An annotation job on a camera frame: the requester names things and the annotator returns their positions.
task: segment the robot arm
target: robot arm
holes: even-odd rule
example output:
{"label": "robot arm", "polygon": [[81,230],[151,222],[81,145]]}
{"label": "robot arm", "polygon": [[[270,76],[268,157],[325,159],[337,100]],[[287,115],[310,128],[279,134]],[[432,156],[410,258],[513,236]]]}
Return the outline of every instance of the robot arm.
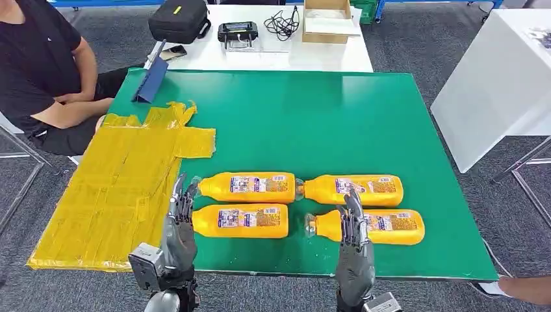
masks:
{"label": "robot arm", "polygon": [[146,312],[192,311],[199,306],[193,260],[197,255],[192,224],[197,182],[183,192],[186,175],[178,177],[163,224],[161,247],[140,244],[128,256],[138,286],[154,293]]}
{"label": "robot arm", "polygon": [[367,236],[367,222],[356,191],[344,196],[346,208],[340,211],[342,240],[335,277],[339,284],[337,307],[341,311],[361,311],[365,301],[372,298],[375,283],[373,243]]}

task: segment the bottle cap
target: bottle cap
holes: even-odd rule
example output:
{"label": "bottle cap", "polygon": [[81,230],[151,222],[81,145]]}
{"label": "bottle cap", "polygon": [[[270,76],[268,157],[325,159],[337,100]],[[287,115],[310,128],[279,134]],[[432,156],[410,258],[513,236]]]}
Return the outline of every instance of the bottle cap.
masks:
{"label": "bottle cap", "polygon": [[203,181],[202,177],[194,176],[193,179],[191,179],[191,183],[197,183],[197,193],[195,194],[195,197],[202,196],[201,193],[201,181]]}
{"label": "bottle cap", "polygon": [[316,235],[316,217],[311,213],[304,216],[304,230],[306,231],[306,237]]}
{"label": "bottle cap", "polygon": [[295,195],[294,200],[301,200],[304,198],[304,181],[301,179],[295,179]]}
{"label": "bottle cap", "polygon": [[304,181],[302,196],[305,197],[305,198],[310,198],[311,199],[313,194],[315,194],[315,192],[316,192],[316,189],[315,189],[314,180]]}

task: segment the man's arm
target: man's arm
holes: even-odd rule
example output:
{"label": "man's arm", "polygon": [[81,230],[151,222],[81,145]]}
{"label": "man's arm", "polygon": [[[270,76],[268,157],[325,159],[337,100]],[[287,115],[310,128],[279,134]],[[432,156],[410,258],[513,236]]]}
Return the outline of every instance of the man's arm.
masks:
{"label": "man's arm", "polygon": [[92,101],[96,93],[97,63],[96,56],[88,42],[81,37],[81,43],[72,51],[75,56],[75,63],[81,74],[81,92],[64,94],[56,97],[61,103],[72,103],[78,101]]}
{"label": "man's arm", "polygon": [[112,101],[110,97],[99,101],[73,102],[65,105],[56,101],[52,106],[31,117],[56,128],[66,129],[79,125],[91,116],[105,114]]}

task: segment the white desk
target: white desk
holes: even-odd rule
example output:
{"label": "white desk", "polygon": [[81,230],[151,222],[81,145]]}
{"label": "white desk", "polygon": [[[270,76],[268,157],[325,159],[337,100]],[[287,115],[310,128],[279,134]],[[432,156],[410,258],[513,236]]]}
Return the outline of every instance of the white desk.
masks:
{"label": "white desk", "polygon": [[[350,37],[347,44],[303,43],[302,6],[298,6],[299,29],[286,42],[280,42],[275,34],[269,33],[264,20],[280,10],[284,10],[284,18],[289,18],[293,6],[208,5],[208,8],[211,30],[203,39],[184,45],[188,55],[169,61],[169,69],[373,72],[362,36]],[[218,26],[236,21],[254,21],[257,24],[259,37],[253,45],[260,44],[262,53],[224,51],[217,38]],[[153,50],[156,51],[159,45],[157,42]]]}
{"label": "white desk", "polygon": [[493,10],[432,114],[465,173],[507,135],[551,135],[551,55],[526,35],[551,10]]}

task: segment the man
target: man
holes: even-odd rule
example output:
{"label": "man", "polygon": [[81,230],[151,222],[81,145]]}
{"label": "man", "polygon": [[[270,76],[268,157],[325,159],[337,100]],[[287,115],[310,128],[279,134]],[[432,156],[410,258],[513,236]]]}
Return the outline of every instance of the man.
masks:
{"label": "man", "polygon": [[0,111],[37,148],[82,155],[126,71],[98,76],[88,42],[46,0],[0,0]]}

